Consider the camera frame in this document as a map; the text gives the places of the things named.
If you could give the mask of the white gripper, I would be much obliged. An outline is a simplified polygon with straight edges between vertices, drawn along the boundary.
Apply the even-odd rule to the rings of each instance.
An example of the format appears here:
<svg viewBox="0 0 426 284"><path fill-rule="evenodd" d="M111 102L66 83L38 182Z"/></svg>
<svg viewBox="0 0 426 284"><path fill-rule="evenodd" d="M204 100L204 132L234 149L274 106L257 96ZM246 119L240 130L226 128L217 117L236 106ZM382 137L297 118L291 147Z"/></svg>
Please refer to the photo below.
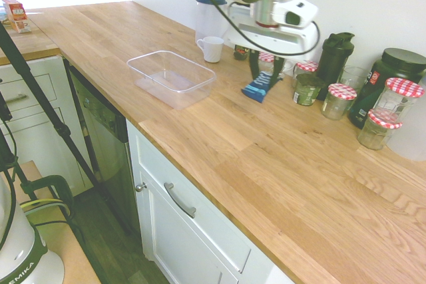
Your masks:
<svg viewBox="0 0 426 284"><path fill-rule="evenodd" d="M258 1L252 4L233 2L225 18L229 22L227 39L253 49L249 51L252 79L260 74L259 51L276 56L308 55L308 2ZM285 59L274 57L272 82L279 81Z"/></svg>

